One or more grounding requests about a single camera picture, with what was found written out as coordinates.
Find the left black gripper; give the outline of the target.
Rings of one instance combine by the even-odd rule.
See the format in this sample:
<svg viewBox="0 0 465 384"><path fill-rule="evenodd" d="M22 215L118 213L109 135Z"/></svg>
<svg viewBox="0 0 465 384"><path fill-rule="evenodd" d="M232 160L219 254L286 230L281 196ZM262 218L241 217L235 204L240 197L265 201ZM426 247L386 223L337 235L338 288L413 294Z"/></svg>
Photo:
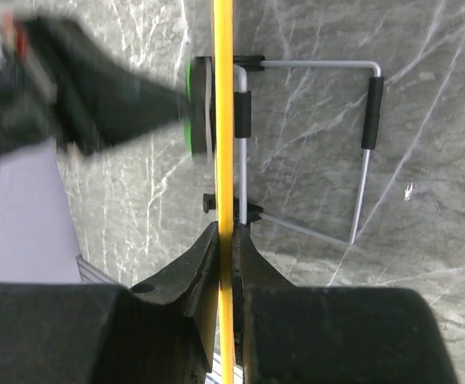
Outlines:
<svg viewBox="0 0 465 384"><path fill-rule="evenodd" d="M85 156L183 120L187 96L128 70L73 19L51 22L52 69L42 46L45 16L20 16L0 31L0 162L4 155L60 137L57 102L70 140Z"/></svg>

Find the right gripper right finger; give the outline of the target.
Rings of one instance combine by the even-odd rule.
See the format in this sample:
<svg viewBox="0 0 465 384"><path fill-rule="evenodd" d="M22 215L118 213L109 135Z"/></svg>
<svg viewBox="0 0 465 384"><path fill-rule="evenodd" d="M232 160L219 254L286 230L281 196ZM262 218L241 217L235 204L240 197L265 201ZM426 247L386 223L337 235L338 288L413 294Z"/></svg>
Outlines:
<svg viewBox="0 0 465 384"><path fill-rule="evenodd" d="M426 300L406 288L296 286L233 235L236 362L246 383L455 383Z"/></svg>

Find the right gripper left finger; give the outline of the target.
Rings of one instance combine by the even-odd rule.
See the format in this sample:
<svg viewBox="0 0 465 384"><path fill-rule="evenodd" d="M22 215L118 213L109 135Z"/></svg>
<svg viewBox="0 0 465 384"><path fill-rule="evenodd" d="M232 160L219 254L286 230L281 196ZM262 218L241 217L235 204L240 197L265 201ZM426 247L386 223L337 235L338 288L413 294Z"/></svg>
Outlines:
<svg viewBox="0 0 465 384"><path fill-rule="evenodd" d="M213 364L218 230L131 288L0 284L0 383L202 383Z"/></svg>

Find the green whiteboard eraser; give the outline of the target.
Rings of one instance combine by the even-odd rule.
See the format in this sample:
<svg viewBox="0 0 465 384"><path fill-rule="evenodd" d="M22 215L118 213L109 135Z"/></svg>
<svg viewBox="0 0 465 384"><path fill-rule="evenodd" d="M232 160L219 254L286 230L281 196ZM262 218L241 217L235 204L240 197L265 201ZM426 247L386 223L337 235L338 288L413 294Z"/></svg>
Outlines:
<svg viewBox="0 0 465 384"><path fill-rule="evenodd" d="M215 91L214 67L211 57L195 57L186 66L187 116L184 138L191 157L200 163L214 158Z"/></svg>

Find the yellow framed whiteboard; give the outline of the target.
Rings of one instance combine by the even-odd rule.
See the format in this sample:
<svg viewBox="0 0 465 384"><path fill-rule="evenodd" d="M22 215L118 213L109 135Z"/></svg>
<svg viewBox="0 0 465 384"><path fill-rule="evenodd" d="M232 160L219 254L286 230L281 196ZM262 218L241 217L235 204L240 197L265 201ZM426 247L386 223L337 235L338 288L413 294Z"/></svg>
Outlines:
<svg viewBox="0 0 465 384"><path fill-rule="evenodd" d="M232 1L213 2L216 96L215 183L219 235L219 332L222 381L234 381L235 340L232 289L234 230L234 16Z"/></svg>

